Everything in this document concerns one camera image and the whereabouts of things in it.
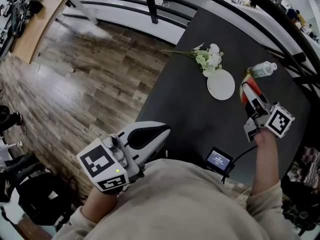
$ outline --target beige sweater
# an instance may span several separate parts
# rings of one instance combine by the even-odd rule
[[[244,210],[227,196],[218,176],[191,163],[160,159],[118,197],[98,224],[81,207],[55,240],[292,240],[282,215],[280,182],[247,200]]]

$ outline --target black electronic device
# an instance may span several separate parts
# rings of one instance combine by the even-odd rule
[[[205,159],[205,164],[216,173],[227,176],[234,167],[232,160],[233,157],[214,146]]]

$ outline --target plastic water bottle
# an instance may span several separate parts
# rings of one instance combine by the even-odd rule
[[[278,67],[276,63],[265,61],[258,65],[249,67],[247,70],[253,78],[262,78],[270,76],[277,68]]]

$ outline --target dark table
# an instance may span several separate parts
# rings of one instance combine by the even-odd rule
[[[205,159],[215,146],[236,158],[255,145],[246,138],[247,113],[239,97],[245,69],[264,61],[275,62],[278,69],[256,82],[270,102],[279,101],[295,117],[288,133],[277,139],[279,172],[283,177],[301,143],[310,113],[309,102],[284,67],[260,44],[226,20],[199,9],[174,50],[190,51],[203,42],[206,48],[217,44],[224,52],[221,64],[235,80],[233,96],[224,101],[213,98],[196,60],[173,53],[137,121],[169,124],[172,130],[165,145],[169,153]],[[230,178],[252,185],[255,163],[256,149],[236,162]]]

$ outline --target white plate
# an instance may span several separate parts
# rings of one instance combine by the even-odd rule
[[[220,101],[229,99],[235,92],[235,80],[232,75],[223,70],[216,70],[206,82],[209,93]]]

